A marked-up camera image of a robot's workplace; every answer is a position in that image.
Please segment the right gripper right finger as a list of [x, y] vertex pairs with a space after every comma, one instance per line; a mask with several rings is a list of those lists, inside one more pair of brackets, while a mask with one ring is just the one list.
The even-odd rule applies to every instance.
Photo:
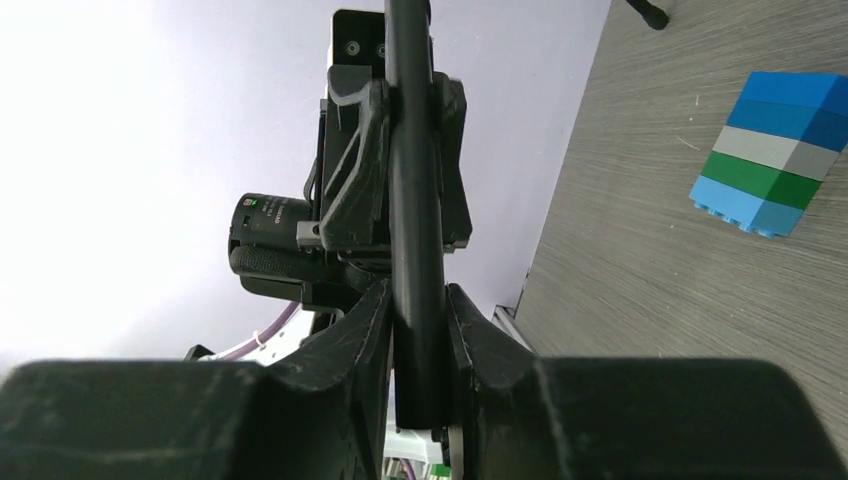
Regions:
[[534, 355], [486, 319], [457, 284], [446, 288], [454, 479], [507, 479], [520, 471], [526, 426], [516, 395]]

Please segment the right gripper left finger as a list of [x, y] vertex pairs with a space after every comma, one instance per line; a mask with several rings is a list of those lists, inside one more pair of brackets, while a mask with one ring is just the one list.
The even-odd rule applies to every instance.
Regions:
[[285, 479], [378, 479], [385, 442], [390, 285], [270, 368]]

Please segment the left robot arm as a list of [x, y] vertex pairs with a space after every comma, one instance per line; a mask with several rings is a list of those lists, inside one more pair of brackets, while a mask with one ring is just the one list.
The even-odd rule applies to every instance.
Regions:
[[265, 330], [220, 353], [269, 363], [299, 312], [320, 332], [391, 272], [385, 16], [340, 9], [331, 18], [316, 155], [299, 198], [248, 193], [229, 229], [231, 270], [250, 293], [287, 306]]

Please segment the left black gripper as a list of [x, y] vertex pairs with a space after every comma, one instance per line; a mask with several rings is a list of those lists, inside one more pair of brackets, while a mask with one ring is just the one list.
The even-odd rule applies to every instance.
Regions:
[[[308, 182], [311, 216], [296, 227], [307, 252], [386, 255], [390, 251], [391, 92], [385, 80], [385, 15], [340, 9], [331, 18], [327, 87], [318, 153]], [[433, 75], [435, 150], [442, 244], [466, 248], [472, 231], [460, 156], [467, 114], [461, 81]]]

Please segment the black remote with buttons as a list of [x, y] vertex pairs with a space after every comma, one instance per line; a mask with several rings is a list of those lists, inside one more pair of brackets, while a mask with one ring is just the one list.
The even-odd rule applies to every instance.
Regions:
[[385, 4], [396, 422], [415, 430], [439, 428], [450, 417], [427, 12], [425, 1]]

